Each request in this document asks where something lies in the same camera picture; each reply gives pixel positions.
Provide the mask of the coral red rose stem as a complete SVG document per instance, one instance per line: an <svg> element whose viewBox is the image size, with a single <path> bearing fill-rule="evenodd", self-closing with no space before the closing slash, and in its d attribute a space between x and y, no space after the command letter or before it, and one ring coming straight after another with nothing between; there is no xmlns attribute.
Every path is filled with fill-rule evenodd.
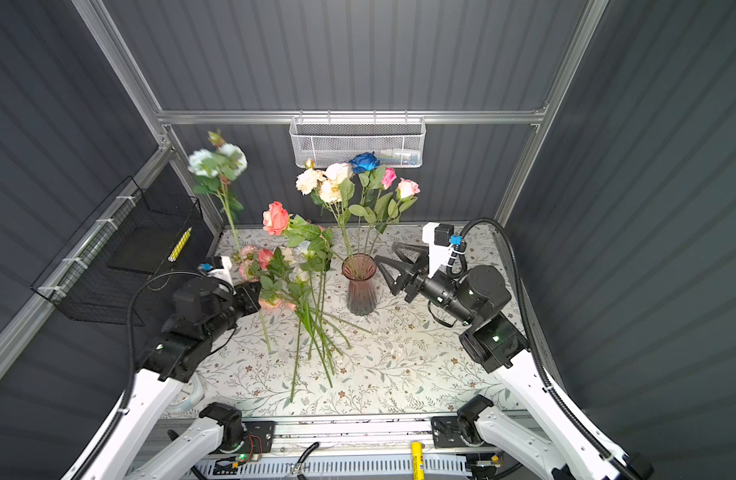
<svg viewBox="0 0 736 480"><path fill-rule="evenodd" d="M333 232L321 225L290 214L281 202L274 201L263 212L263 229L281 237L284 261L308 272L328 272L334 258Z"/></svg>

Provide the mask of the light pink rose stem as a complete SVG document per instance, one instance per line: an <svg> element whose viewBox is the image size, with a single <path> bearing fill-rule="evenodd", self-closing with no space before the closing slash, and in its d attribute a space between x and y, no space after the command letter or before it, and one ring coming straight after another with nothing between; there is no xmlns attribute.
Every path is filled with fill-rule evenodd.
<svg viewBox="0 0 736 480"><path fill-rule="evenodd" d="M390 224L400 221L401 215L415 204L420 192L421 188L417 182L401 179L394 192L383 193L378 196L373 206L376 220L372 223L375 236L369 247L370 255L374 253L378 239L386 231L386 228Z"/></svg>

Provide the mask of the magenta rose stem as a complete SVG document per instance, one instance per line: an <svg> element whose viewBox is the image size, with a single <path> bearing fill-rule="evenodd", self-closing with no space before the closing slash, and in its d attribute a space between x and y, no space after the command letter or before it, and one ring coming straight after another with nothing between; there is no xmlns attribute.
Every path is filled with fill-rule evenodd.
<svg viewBox="0 0 736 480"><path fill-rule="evenodd" d="M367 253L372 255L380 235L386 230L389 220L389 203L392 198L391 188L397 174L394 168L378 167L370 172L369 188L366 193L365 206L374 213L375 220L370 222L375 234Z"/></svg>

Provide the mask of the blue rose stem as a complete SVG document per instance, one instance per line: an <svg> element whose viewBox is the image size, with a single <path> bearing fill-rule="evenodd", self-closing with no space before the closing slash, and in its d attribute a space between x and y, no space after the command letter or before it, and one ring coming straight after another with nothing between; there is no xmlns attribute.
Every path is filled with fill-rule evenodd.
<svg viewBox="0 0 736 480"><path fill-rule="evenodd" d="M380 161L374 152L365 152L354 157L350 164L357 176L361 193L359 200L349 207L352 215L363 220L370 229L378 226L378 199L380 190Z"/></svg>

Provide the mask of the white peony flower stem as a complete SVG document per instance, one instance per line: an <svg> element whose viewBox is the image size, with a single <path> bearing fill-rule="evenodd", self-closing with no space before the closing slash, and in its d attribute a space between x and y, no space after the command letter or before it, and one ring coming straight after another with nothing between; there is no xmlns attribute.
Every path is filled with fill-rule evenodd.
<svg viewBox="0 0 736 480"><path fill-rule="evenodd" d="M312 159L305 162L304 171L297 176L295 186L301 194L310 196L316 205L327 208L339 228L345 232L340 210L342 202L340 185L332 180L324 170L317 169Z"/></svg>

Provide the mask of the cream pink rose stem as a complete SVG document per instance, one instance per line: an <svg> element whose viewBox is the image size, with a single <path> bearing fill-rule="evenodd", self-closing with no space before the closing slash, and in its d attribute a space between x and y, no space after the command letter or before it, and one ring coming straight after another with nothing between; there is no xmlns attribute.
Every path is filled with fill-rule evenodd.
<svg viewBox="0 0 736 480"><path fill-rule="evenodd" d="M325 169L325 172L332 180L339 184L341 188L342 202L340 204L340 210L342 212L342 220L344 223L345 232L342 232L342 230L340 228L339 229L341 231L346 248L346 259L348 259L355 254L347 232L347 223L351 218L351 213L349 211L350 201L352 200L356 192L356 186L352 181L352 166L350 163L334 163L328 166Z"/></svg>

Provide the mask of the white green peony stem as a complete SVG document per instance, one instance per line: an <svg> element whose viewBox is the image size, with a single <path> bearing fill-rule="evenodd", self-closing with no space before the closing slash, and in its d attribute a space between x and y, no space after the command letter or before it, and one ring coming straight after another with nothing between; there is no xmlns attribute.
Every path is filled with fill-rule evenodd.
<svg viewBox="0 0 736 480"><path fill-rule="evenodd" d="M212 148L195 150L187 159L188 171L197 182L193 192L220 201L229 223L235 253L239 255L242 247L237 220L244 206L232 192L231 186L247 170L248 160L239 146L224 139L220 130L209 131L207 135Z"/></svg>

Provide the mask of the bundle of artificial flowers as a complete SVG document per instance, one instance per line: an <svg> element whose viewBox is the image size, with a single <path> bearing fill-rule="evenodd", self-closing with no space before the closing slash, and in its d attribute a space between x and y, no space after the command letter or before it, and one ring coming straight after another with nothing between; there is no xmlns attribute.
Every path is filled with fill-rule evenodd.
<svg viewBox="0 0 736 480"><path fill-rule="evenodd" d="M245 245L232 256L233 277L261 287L260 313L239 341L246 391L295 404L343 403L353 394L360 341L370 327L332 302L335 253L325 239L287 245ZM258 334L257 340L248 335Z"/></svg>

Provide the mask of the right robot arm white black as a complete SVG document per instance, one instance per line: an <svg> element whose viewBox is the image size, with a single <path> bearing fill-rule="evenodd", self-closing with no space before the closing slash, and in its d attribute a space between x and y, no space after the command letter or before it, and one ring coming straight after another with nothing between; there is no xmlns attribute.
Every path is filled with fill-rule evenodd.
<svg viewBox="0 0 736 480"><path fill-rule="evenodd" d="M542 479L649 479L654 466L627 453L605 435L549 376L536 348L503 308L511 300L506 281L492 265L477 265L461 279L432 269L422 245L396 243L395 257L375 259L393 294L421 295L465 325L465 352L493 375L529 412L542 432L513 420L494 400L478 394L457 412L462 440L503 449Z"/></svg>

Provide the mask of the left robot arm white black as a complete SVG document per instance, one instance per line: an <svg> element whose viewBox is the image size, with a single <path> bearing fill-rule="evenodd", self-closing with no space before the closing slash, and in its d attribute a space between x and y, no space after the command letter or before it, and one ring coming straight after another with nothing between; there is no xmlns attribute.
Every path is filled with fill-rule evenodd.
<svg viewBox="0 0 736 480"><path fill-rule="evenodd" d="M234 286L194 273L174 294L175 314L139 361L127 386L77 460L67 479L178 479L218 451L237 456L251 441L241 412L213 402L187 430L140 467L133 462L161 414L201 363L214 341L260 309L259 282Z"/></svg>

